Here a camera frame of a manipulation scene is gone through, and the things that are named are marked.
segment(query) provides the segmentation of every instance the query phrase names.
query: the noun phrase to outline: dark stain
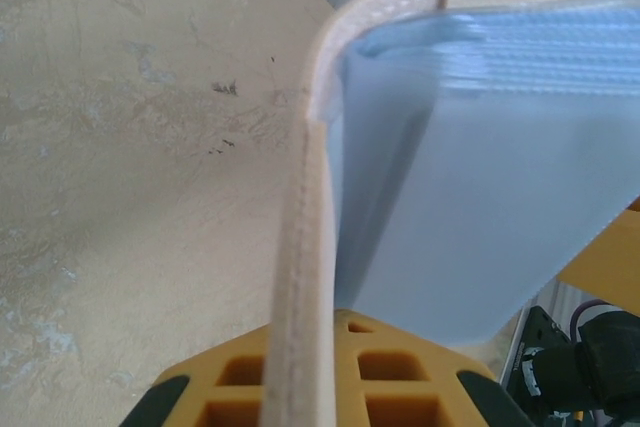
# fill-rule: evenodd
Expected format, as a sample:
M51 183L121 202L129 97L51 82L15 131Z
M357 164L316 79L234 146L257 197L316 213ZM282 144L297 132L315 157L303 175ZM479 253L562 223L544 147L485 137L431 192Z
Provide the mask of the dark stain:
M219 92L221 94L233 95L234 97L238 96L238 89L236 88L236 81L234 80L230 84L221 84L220 82L212 82L211 89L214 92Z

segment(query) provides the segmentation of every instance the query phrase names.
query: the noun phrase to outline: yellow object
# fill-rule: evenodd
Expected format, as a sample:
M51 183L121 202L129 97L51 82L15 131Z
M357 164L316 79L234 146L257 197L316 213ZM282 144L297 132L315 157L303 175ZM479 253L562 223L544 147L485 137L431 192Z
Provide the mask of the yellow object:
M334 319L339 426L487 426L456 376L493 378L487 367L354 312ZM254 330L160 375L154 386L189 378L164 427L257 427L267 334Z
M640 316L640 202L636 201L558 276Z

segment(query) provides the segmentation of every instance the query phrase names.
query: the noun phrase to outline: concrete floor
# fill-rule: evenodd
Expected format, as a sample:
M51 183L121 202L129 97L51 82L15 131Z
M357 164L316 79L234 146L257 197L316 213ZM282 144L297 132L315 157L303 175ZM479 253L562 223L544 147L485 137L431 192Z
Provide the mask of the concrete floor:
M0 0L2 425L117 425L161 370L268 321L299 70L330 13Z

